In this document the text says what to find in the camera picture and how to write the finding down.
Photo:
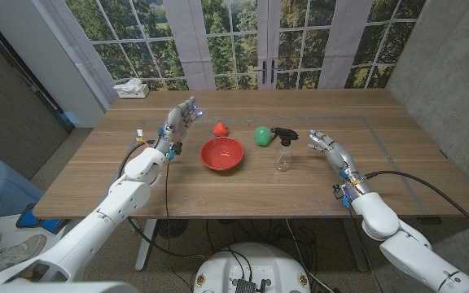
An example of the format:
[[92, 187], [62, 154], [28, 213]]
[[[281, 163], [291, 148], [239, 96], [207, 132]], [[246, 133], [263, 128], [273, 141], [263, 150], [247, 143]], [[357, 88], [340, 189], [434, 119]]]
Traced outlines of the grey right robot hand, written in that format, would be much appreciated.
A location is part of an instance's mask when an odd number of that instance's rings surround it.
[[371, 192], [366, 179], [359, 174], [351, 155], [343, 145], [316, 130], [310, 130], [309, 137], [312, 140], [309, 147], [322, 152], [342, 180], [339, 186], [334, 187], [337, 199], [347, 196], [348, 200], [352, 201]]

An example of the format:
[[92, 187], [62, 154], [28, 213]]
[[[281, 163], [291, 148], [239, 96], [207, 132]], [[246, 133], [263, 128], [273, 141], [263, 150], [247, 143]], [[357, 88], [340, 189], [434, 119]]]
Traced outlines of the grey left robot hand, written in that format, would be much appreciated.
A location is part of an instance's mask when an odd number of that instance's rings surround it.
[[173, 145], [182, 142], [191, 124], [202, 115], [203, 112], [197, 110], [194, 96], [178, 104], [169, 111], [154, 148], [164, 155], [169, 154]]

